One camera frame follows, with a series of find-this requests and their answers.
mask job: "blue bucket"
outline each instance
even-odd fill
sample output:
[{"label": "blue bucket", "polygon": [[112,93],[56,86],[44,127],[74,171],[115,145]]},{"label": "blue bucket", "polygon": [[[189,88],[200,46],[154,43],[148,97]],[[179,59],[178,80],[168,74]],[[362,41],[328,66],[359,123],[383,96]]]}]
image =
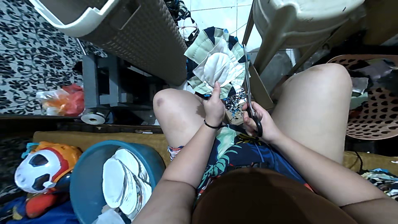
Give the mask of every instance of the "blue bucket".
[{"label": "blue bucket", "polygon": [[107,140],[88,148],[79,158],[70,178],[70,200],[73,210],[83,224],[91,224],[106,205],[102,193],[103,164],[120,147],[130,150],[144,164],[155,189],[165,170],[158,152],[147,145]]}]

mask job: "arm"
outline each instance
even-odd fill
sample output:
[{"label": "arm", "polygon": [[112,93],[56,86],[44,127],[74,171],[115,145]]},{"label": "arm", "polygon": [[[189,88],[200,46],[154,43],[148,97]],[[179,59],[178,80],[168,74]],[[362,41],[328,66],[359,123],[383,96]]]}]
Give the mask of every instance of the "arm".
[{"label": "arm", "polygon": [[[263,124],[262,140],[275,145],[320,195],[342,206],[359,223],[377,223],[370,222],[371,216],[374,218],[375,214],[384,216],[382,219],[378,217],[378,223],[390,223],[398,218],[396,213],[388,212],[388,209],[398,209],[396,201],[355,172],[285,136],[260,105],[253,103],[253,108]],[[244,114],[244,122],[248,133],[253,135],[256,125],[247,113]]]},{"label": "arm", "polygon": [[[206,122],[211,126],[218,126],[224,118],[220,91],[220,85],[216,82],[212,97],[203,102]],[[216,129],[202,124],[164,171],[151,198],[134,219],[134,224],[191,223],[196,188],[202,180],[216,133]]]}]

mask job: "thigh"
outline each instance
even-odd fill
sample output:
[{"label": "thigh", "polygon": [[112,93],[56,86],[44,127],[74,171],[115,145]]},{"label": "thigh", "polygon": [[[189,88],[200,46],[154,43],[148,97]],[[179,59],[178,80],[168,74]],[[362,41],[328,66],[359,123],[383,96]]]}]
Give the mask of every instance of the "thigh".
[{"label": "thigh", "polygon": [[155,116],[171,147],[186,145],[205,119],[199,97],[185,90],[164,89],[153,100]]},{"label": "thigh", "polygon": [[317,65],[283,85],[272,118],[287,136],[338,163],[343,161],[352,83],[338,64]]}]

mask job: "red plastic bag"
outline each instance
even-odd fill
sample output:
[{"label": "red plastic bag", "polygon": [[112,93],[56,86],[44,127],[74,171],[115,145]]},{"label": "red plastic bag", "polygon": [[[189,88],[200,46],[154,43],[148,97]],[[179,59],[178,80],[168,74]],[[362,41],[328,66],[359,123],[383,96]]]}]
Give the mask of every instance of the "red plastic bag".
[{"label": "red plastic bag", "polygon": [[41,100],[47,115],[76,117],[84,110],[83,88],[76,84],[62,86],[62,89],[37,92],[36,97]]},{"label": "red plastic bag", "polygon": [[68,102],[63,108],[64,116],[76,117],[84,110],[83,88],[73,83],[70,86],[62,86],[62,89],[69,93]]}]

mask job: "scissors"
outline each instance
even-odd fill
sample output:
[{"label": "scissors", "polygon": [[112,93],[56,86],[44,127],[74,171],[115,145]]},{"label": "scissors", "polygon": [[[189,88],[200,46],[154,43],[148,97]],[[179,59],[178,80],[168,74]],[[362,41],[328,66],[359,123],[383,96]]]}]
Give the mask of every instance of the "scissors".
[{"label": "scissors", "polygon": [[245,80],[246,80],[246,101],[248,103],[248,107],[246,109],[246,111],[249,114],[249,118],[253,119],[256,126],[257,126],[257,136],[259,138],[261,138],[261,136],[263,136],[263,125],[261,124],[261,120],[258,119],[258,117],[256,116],[256,112],[253,110],[252,107],[252,93],[250,92],[250,78],[249,78],[249,63],[248,63],[248,53],[246,50],[246,46],[243,45],[243,53],[245,55]]}]

